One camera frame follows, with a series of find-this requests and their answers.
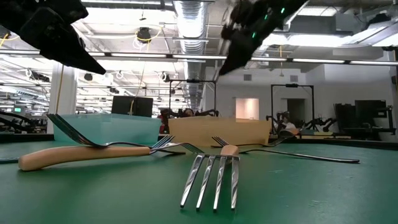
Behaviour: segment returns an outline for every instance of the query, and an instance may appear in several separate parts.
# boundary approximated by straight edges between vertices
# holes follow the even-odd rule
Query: black monitor
[[[357,118],[387,118],[385,100],[356,100],[355,111]]]
[[[152,117],[153,98],[135,96],[114,96],[112,102],[112,113],[130,114],[134,116]]]

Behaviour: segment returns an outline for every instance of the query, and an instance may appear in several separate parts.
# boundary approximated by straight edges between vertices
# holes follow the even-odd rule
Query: wooden fork handle
[[[237,156],[239,154],[239,148],[237,146],[224,146],[220,152],[222,156]]]
[[[64,162],[149,154],[150,149],[148,147],[110,146],[104,149],[95,149],[89,146],[54,147],[22,156],[19,158],[19,168],[23,171],[31,171]]]

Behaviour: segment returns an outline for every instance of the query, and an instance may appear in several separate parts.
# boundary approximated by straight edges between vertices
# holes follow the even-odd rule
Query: green tabletop
[[[61,145],[0,144],[0,157]],[[281,144],[274,149],[360,159],[361,163],[261,152],[242,155],[236,211],[229,208],[229,168],[217,213],[212,206],[218,163],[202,210],[196,212],[195,205],[205,164],[185,208],[180,209],[193,154],[72,162],[35,172],[2,164],[0,223],[398,223],[398,152],[321,144]]]

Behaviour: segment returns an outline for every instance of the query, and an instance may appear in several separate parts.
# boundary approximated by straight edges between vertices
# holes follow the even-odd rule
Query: silver fork
[[[221,141],[218,138],[213,138],[219,144]],[[206,165],[205,175],[203,176],[203,180],[201,183],[199,198],[197,202],[197,211],[200,210],[201,201],[206,191],[207,183],[211,174],[211,170],[216,159],[220,160],[219,168],[218,168],[218,176],[217,176],[217,185],[216,185],[216,195],[213,205],[213,211],[217,211],[218,207],[218,199],[220,197],[221,192],[221,183],[224,176],[225,166],[228,160],[232,160],[232,190],[231,190],[231,209],[234,210],[236,207],[236,196],[238,192],[238,178],[239,178],[239,157],[238,157],[238,147],[230,146],[228,143],[223,142],[223,149],[221,150],[220,155],[209,155],[209,154],[199,154],[196,156],[195,160],[193,161],[192,168],[188,175],[187,183],[185,184],[185,188],[183,191],[180,207],[183,208],[185,206],[185,202],[189,196],[191,191],[192,185],[196,179],[198,174],[198,170],[203,162],[203,159],[208,157],[208,162]]]

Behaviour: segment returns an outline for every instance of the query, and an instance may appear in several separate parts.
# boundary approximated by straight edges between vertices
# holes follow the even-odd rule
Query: doorway
[[[237,98],[235,104],[235,115],[238,119],[259,120],[259,99]]]
[[[305,121],[305,99],[286,99],[290,122],[294,125]]]

